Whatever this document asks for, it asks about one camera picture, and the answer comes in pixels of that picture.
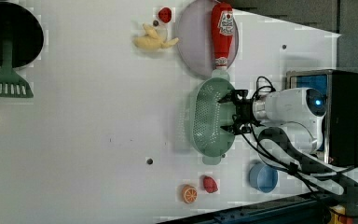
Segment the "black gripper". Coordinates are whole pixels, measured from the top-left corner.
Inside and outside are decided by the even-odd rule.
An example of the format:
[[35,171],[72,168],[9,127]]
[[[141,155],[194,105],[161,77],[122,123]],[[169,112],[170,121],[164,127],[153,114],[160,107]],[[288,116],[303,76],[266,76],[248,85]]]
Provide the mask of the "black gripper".
[[247,98],[247,90],[235,90],[229,92],[218,103],[232,103],[236,107],[236,113],[233,115],[233,125],[221,126],[221,129],[231,134],[250,133],[250,125],[259,126],[260,122],[255,118],[253,113],[253,100]]

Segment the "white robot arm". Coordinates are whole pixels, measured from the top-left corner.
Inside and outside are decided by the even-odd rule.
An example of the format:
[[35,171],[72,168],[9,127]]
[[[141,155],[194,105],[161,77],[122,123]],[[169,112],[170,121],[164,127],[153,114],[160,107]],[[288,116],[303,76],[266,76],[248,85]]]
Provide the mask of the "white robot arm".
[[358,181],[353,171],[310,155],[323,142],[323,95],[312,88],[273,91],[251,99],[247,93],[233,90],[219,100],[236,108],[233,123],[223,129],[234,135],[253,135],[255,150],[266,165],[330,193],[339,202],[358,205]]

